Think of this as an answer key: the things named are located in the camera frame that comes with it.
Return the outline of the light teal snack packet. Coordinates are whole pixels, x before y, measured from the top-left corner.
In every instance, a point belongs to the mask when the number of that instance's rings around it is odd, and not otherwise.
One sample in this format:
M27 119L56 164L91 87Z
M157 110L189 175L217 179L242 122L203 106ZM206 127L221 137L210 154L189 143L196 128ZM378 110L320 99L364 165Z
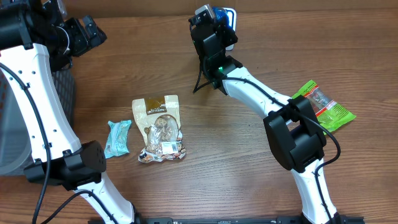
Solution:
M110 132L104 148L105 158L119 157L129 153L127 147L127 134L131 126L131 120L114 123L108 121Z

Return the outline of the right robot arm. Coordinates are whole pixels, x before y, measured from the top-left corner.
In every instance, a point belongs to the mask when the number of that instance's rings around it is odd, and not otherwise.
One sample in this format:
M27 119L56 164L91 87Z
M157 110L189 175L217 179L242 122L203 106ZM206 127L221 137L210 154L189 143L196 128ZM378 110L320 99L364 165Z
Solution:
M336 223L323 168L323 148L330 132L322 127L308 99L291 98L256 80L239 61L226 55L238 38L226 17L203 11L189 20L190 35L200 59L200 75L225 95L243 102L263 120L271 153L291 171L302 200L303 219L309 223Z

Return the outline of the blue snack bar wrapper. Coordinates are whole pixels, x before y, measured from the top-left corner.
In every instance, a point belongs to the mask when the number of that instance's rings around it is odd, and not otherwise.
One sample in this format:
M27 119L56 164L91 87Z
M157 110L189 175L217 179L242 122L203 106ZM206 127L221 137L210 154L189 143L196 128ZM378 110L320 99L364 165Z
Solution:
M226 23L228 25L228 18L226 16L224 10L222 10L222 7L213 7L213 11L215 13L217 21L226 21Z

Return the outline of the green snack packet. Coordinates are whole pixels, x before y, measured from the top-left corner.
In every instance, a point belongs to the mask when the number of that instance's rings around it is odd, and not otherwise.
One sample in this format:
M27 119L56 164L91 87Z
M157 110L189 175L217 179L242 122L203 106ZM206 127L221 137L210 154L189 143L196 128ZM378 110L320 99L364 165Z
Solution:
M318 122L329 132L336 131L356 118L356 115L344 106L326 96L313 80L304 84L292 98L298 96L304 96L309 100Z

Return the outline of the beige brown cookie bag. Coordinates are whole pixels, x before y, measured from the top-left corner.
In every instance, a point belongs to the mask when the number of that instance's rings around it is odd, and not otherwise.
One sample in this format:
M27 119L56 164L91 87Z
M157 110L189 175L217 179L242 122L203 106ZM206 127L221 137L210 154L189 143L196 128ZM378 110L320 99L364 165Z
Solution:
M185 157L177 95L133 100L132 113L145 143L139 162L163 162Z

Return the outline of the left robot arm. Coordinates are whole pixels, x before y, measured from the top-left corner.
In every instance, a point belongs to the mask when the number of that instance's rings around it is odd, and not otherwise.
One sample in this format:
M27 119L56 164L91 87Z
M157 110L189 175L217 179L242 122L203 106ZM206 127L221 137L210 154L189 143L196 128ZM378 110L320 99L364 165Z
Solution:
M98 141L81 143L62 108L52 75L73 57L101 45L106 34L90 16L65 19L61 1L1 2L1 72L7 79L30 137L28 181L61 185L83 197L104 223L138 218L106 173Z

